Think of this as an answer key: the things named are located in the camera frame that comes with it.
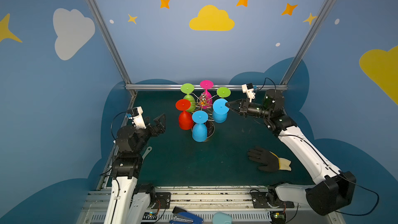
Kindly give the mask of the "blue wine glass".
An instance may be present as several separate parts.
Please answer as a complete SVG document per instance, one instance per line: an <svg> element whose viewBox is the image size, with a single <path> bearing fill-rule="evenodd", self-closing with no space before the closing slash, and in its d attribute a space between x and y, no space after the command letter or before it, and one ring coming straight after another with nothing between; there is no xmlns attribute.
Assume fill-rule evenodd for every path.
<svg viewBox="0 0 398 224"><path fill-rule="evenodd" d="M217 99L212 105L212 118L216 123L223 123L227 120L229 108L226 106L227 100Z"/></svg>
<svg viewBox="0 0 398 224"><path fill-rule="evenodd" d="M194 126L192 128L192 138L196 142L205 142L208 134L206 122L208 121L208 114L205 111L196 111L192 115Z"/></svg>

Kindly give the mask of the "blue wine glass front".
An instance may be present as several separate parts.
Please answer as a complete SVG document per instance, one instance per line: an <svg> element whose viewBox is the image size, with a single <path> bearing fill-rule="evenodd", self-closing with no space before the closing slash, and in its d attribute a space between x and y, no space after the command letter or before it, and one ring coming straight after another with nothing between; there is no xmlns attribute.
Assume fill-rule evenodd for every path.
<svg viewBox="0 0 398 224"><path fill-rule="evenodd" d="M196 142L205 142L208 134L206 122L208 121L208 114L205 111L196 111L192 115L194 126L192 128L192 138Z"/></svg>

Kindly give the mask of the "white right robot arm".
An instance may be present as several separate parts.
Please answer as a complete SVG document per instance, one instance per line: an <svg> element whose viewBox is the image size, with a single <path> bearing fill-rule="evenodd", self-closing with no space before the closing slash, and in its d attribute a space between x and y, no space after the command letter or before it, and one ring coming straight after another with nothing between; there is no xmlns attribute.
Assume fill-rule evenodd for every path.
<svg viewBox="0 0 398 224"><path fill-rule="evenodd" d="M310 186L280 184L271 188L271 205L294 202L307 205L325 216L352 202L356 178L342 172L305 137L296 122L284 112L285 97L276 89L268 89L261 104L254 102L253 90L245 89L246 99L227 102L225 106L241 116L264 120L267 128L298 158L311 176Z"/></svg>

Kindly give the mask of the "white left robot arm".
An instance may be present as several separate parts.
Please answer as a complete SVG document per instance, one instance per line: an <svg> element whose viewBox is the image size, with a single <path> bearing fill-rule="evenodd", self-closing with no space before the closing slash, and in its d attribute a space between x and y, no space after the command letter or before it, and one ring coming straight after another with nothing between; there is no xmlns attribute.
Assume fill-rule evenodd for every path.
<svg viewBox="0 0 398 224"><path fill-rule="evenodd" d="M137 185L144 162L142 151L152 137L166 130L166 115L154 119L154 124L125 125L117 132L118 155L109 177L112 190L104 223L140 224L147 208L155 203L155 190L151 185Z"/></svg>

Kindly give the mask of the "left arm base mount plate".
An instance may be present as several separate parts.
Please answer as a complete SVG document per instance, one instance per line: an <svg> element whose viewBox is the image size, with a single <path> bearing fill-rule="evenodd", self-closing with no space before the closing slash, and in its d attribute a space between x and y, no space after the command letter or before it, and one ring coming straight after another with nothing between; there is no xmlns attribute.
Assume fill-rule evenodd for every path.
<svg viewBox="0 0 398 224"><path fill-rule="evenodd" d="M157 192L151 195L150 209L169 209L171 204L170 192Z"/></svg>

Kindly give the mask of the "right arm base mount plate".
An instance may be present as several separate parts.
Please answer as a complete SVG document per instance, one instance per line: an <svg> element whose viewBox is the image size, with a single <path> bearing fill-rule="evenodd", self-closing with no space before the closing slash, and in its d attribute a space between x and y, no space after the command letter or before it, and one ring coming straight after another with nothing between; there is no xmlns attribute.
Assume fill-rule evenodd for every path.
<svg viewBox="0 0 398 224"><path fill-rule="evenodd" d="M250 191L254 208L295 208L295 204L290 201L280 200L273 192Z"/></svg>

